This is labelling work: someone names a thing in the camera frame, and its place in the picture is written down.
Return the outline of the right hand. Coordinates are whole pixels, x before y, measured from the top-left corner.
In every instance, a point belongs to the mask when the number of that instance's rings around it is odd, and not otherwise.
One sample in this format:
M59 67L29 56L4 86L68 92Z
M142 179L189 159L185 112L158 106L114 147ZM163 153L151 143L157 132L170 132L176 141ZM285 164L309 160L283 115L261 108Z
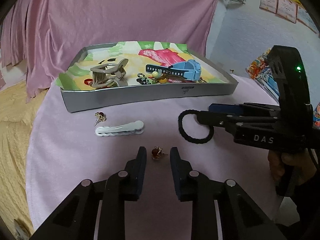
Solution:
M313 161L314 157L310 156L308 150L298 155L283 153L279 155L269 150L267 156L271 176L275 182L280 181L283 176L289 180L301 185L312 178L317 167Z

